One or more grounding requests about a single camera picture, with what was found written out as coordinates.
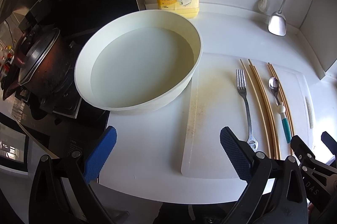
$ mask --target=pot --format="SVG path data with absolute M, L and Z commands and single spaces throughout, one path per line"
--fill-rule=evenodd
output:
M 189 20 L 169 11 L 138 11 L 108 23 L 88 40 L 76 62 L 75 84 L 97 108 L 146 113 L 184 90 L 201 54 L 201 37 Z
M 19 76 L 6 93 L 23 85 L 39 98 L 46 98 L 64 79 L 71 64 L 71 49 L 58 28 L 40 35 L 26 55 L 20 50 L 22 42 L 18 41 L 13 60 L 20 68 Z

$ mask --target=metal spoon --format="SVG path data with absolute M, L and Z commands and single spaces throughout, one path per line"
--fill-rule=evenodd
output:
M 273 96 L 276 98 L 277 105 L 280 105 L 281 103 L 278 99 L 279 83 L 277 78 L 271 77 L 268 83 L 270 92 L 272 92 Z
M 282 126 L 283 126 L 283 131 L 284 131 L 284 135 L 285 135 L 285 139 L 287 140 L 287 143 L 290 143 L 292 137 L 291 137 L 291 132 L 290 132 L 290 126 L 289 126 L 289 122 L 288 119 L 285 115 L 285 107 L 283 105 L 283 102 L 280 103 L 279 99 L 278 99 L 278 91 L 279 91 L 279 82 L 277 80 L 277 78 L 271 77 L 269 79 L 269 89 L 270 92 L 273 94 L 273 96 L 276 99 L 277 102 L 277 112 L 280 114 L 281 116 L 281 120 L 282 120 Z
M 283 0 L 281 7 L 278 11 L 275 11 L 269 19 L 268 30 L 278 36 L 284 36 L 287 32 L 287 22 L 282 14 L 282 8 L 285 0 Z

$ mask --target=fork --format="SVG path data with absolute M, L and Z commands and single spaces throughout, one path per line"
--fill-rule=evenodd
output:
M 238 90 L 239 95 L 243 98 L 243 101 L 245 102 L 247 123 L 248 123 L 247 143 L 253 149 L 253 151 L 256 152 L 257 147 L 258 147 L 258 142 L 253 136 L 252 121 L 250 119 L 250 112 L 249 112 L 249 106 L 248 106 L 248 101 L 247 101 L 246 79 L 245 79 L 245 73 L 242 69 L 236 70 L 236 89 Z

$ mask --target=blue gripper pad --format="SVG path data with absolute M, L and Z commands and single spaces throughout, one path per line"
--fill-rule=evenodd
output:
M 85 161 L 83 176 L 87 184 L 98 177 L 117 141 L 117 132 L 114 127 L 108 126 L 103 134 L 105 134 L 104 137 Z
M 230 162 L 241 180 L 249 183 L 252 179 L 252 154 L 248 143 L 238 140 L 229 127 L 224 127 L 220 132 L 220 143 L 225 150 Z

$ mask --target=white plastic basin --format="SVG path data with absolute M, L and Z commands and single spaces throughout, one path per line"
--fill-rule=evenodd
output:
M 202 47 L 194 25 L 176 13 L 131 13 L 88 40 L 76 62 L 75 84 L 95 107 L 123 114 L 150 112 L 184 90 Z

